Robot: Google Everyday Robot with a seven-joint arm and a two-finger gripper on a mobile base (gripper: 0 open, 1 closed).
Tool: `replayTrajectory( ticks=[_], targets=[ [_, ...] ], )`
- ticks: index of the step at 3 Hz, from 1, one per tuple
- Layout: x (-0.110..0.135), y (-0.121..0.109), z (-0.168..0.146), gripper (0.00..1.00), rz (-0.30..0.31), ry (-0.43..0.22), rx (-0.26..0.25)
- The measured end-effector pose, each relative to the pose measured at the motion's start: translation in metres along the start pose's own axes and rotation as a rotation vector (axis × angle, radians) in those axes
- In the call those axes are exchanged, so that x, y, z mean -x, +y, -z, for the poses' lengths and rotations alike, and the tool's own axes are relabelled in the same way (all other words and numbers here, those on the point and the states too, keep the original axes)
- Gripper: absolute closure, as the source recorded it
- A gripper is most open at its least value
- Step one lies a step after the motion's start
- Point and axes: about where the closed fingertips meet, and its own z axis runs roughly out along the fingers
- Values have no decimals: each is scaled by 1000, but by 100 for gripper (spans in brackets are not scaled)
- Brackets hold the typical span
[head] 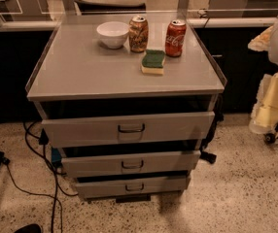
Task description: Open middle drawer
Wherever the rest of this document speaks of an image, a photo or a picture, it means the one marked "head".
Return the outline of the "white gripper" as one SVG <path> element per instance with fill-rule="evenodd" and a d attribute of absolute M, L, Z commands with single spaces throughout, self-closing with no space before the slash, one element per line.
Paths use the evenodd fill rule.
<path fill-rule="evenodd" d="M 278 72 L 263 76 L 256 98 L 249 128 L 256 134 L 272 133 L 278 123 Z"/>

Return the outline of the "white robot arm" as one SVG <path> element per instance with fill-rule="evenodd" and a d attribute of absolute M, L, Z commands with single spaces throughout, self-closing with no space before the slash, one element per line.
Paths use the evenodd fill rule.
<path fill-rule="evenodd" d="M 267 51 L 270 62 L 278 65 L 278 18 L 249 44 L 254 51 Z M 251 113 L 249 128 L 253 133 L 272 133 L 278 123 L 278 71 L 264 75 Z"/>

